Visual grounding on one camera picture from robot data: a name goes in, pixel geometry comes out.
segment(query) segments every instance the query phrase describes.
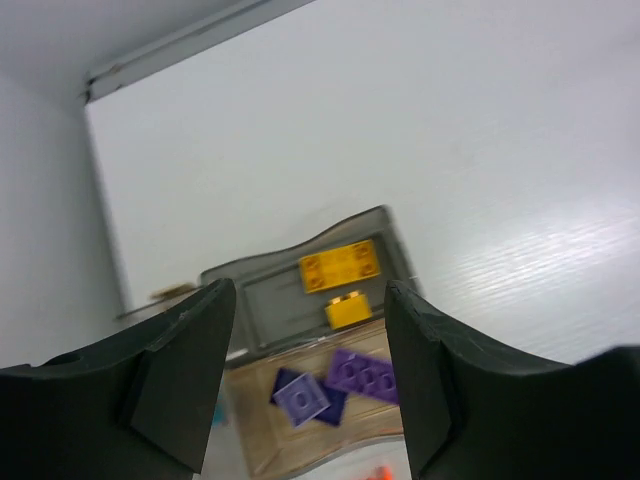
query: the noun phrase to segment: yellow block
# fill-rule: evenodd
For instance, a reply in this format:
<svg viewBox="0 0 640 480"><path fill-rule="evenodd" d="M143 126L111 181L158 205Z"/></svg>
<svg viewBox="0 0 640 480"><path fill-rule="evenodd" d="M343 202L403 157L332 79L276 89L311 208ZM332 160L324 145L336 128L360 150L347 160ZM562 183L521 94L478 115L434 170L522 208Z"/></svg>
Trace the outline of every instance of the yellow block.
<svg viewBox="0 0 640 480"><path fill-rule="evenodd" d="M307 293L380 275L376 250L371 240L302 257L299 264Z"/></svg>
<svg viewBox="0 0 640 480"><path fill-rule="evenodd" d="M333 330L353 325L372 316L367 296L360 292L351 292L345 297L334 298L325 311Z"/></svg>

